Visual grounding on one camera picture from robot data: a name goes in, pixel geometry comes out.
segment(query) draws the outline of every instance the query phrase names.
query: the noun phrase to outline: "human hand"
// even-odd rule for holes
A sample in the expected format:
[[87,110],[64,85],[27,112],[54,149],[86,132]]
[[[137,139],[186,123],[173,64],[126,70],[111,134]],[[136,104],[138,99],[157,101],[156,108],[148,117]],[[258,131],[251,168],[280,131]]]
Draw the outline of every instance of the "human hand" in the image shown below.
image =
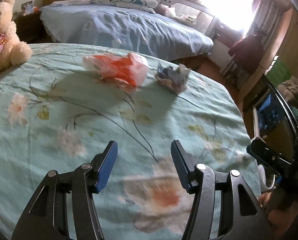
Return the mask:
[[[271,193],[262,194],[258,201],[259,204],[266,209],[271,198]],[[291,207],[287,208],[285,211],[272,210],[268,215],[268,220],[271,223],[271,228],[273,230],[273,235],[275,239],[279,239],[285,231],[292,224],[293,220],[298,214],[298,203],[293,202]]]

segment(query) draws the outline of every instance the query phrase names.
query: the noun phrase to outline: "mint green bedsheet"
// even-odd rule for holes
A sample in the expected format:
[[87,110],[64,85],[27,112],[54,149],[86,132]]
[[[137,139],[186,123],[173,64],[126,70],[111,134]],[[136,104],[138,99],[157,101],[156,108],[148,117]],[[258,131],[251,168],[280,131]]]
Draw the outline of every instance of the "mint green bedsheet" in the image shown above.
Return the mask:
[[[0,230],[8,238],[48,171],[73,171],[110,140],[118,143],[118,159],[107,187],[94,195],[106,239],[181,239],[193,196],[172,163],[174,139],[216,171],[238,169],[260,194],[256,162],[245,151],[249,137],[222,85],[192,72],[188,90],[176,96],[154,78],[158,62],[168,63],[146,56],[147,79],[127,95],[81,67],[84,55],[127,51],[31,47],[29,62],[0,76]],[[213,236],[219,213],[216,205]]]

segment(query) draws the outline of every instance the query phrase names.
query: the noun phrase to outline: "floor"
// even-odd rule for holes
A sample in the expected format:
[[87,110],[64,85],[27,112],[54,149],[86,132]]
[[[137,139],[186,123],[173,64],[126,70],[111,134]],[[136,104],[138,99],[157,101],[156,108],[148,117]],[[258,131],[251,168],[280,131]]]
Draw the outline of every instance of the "floor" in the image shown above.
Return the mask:
[[232,85],[231,83],[227,82],[227,80],[220,74],[219,72],[220,67],[214,63],[212,60],[205,58],[202,61],[202,64],[199,68],[197,68],[197,72],[211,78],[212,80],[222,84],[230,93],[233,101],[238,106],[238,99],[239,99],[239,89]]

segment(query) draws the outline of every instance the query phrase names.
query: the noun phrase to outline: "light blue bedspread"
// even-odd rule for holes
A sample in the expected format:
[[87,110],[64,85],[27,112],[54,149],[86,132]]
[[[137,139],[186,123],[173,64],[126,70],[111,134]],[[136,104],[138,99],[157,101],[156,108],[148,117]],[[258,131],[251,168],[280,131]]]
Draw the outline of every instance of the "light blue bedspread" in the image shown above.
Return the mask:
[[[75,44],[31,47],[26,64],[0,76],[0,230],[8,238],[48,171],[73,171],[110,140],[118,143],[118,159],[107,187],[94,195],[106,239],[181,239],[193,196],[182,189],[174,168],[174,139],[214,170],[238,169],[260,194],[256,162],[245,151],[249,137],[222,85],[192,72],[188,90],[176,96],[154,78],[159,60],[146,56],[147,79],[128,95],[95,82],[81,67],[84,55],[127,51]],[[219,214],[217,204],[213,236]]]
[[207,53],[213,47],[209,37],[170,18],[98,4],[45,6],[40,18],[60,43],[127,49],[167,61]]

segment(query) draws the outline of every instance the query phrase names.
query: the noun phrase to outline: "bolt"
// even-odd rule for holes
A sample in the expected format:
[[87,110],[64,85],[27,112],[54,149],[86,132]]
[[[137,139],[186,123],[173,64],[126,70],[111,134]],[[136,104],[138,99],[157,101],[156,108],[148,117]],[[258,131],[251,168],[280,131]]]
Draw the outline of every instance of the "bolt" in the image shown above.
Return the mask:
[[82,168],[83,170],[90,169],[90,167],[91,167],[91,164],[90,164],[90,163],[84,163],[83,165],[81,165],[81,168]]
[[199,170],[205,170],[206,168],[207,168],[207,166],[206,165],[204,165],[204,164],[202,164],[202,163],[198,163],[197,164],[197,168],[199,169]]
[[240,172],[237,171],[237,170],[232,170],[231,171],[231,174],[232,174],[232,176],[235,176],[235,177],[239,177],[240,176]]
[[56,175],[56,171],[50,171],[48,172],[48,177],[53,177]]

